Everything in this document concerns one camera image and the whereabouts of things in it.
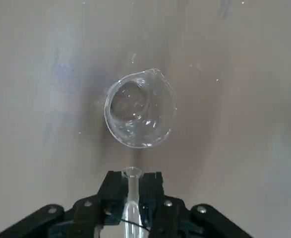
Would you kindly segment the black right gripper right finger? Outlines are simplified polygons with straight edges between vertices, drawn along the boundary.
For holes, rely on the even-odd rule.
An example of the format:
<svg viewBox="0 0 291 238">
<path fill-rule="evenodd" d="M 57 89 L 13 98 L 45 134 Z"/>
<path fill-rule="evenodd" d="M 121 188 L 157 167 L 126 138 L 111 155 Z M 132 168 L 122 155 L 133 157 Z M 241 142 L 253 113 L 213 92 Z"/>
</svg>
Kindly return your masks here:
<svg viewBox="0 0 291 238">
<path fill-rule="evenodd" d="M 165 195 L 161 172 L 139 181 L 139 208 L 150 238 L 250 238 L 251 235 L 208 204 L 188 209 L 182 199 Z"/>
</svg>

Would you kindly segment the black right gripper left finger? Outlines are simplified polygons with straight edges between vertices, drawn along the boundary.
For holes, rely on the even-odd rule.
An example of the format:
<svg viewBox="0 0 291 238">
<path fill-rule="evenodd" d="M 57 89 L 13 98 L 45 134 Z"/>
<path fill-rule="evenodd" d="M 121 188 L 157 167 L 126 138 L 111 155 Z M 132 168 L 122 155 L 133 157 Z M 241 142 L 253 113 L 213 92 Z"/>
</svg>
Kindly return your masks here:
<svg viewBox="0 0 291 238">
<path fill-rule="evenodd" d="M 121 212 L 127 196 L 127 182 L 120 171 L 109 171 L 98 192 L 76 201 L 65 210 L 48 204 L 1 232 L 3 238 L 98 238 L 105 226 L 119 222 L 106 214 Z"/>
</svg>

